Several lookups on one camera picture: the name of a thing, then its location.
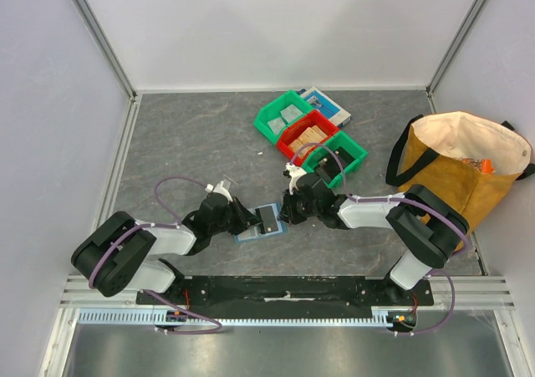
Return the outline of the blue card holder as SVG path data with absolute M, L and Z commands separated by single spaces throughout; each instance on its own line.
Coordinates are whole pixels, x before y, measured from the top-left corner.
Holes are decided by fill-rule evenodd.
M 280 203 L 271 203 L 263 206 L 249 208 L 260 222 L 249 227 L 245 232 L 234 237 L 237 243 L 252 242 L 263 238 L 275 237 L 288 232 L 285 223 L 278 219 L 282 206 Z

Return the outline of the black credit card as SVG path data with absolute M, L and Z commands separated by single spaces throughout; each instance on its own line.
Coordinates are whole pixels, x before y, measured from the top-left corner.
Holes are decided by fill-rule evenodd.
M 258 228 L 262 235 L 279 231 L 278 219 L 275 210 L 276 208 L 273 206 L 261 206 L 255 210 L 257 216 L 261 219 L 261 223 L 258 225 Z

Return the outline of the white VIP credit card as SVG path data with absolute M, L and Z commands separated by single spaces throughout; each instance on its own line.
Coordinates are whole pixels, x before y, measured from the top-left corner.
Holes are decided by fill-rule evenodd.
M 278 135 L 286 127 L 284 120 L 280 117 L 268 121 L 267 125 L 275 135 Z

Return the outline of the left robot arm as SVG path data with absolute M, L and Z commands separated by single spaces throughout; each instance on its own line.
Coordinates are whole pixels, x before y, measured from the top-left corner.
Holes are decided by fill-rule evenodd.
M 235 196 L 210 193 L 179 225 L 140 222 L 125 211 L 114 213 L 73 252 L 71 264 L 89 287 L 109 298 L 128 287 L 155 290 L 164 303 L 181 300 L 183 282 L 161 255 L 193 256 L 227 232 L 237 236 L 262 224 L 258 211 L 249 211 Z

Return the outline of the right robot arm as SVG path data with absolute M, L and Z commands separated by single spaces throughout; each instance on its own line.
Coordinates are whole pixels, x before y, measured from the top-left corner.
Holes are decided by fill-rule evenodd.
M 406 252 L 382 286 L 385 299 L 395 305 L 409 299 L 423 277 L 448 263 L 470 229 L 459 212 L 423 185 L 389 196 L 348 196 L 333 192 L 319 176 L 307 173 L 291 180 L 278 219 L 298 225 L 311 217 L 330 229 L 373 227 L 397 234 Z

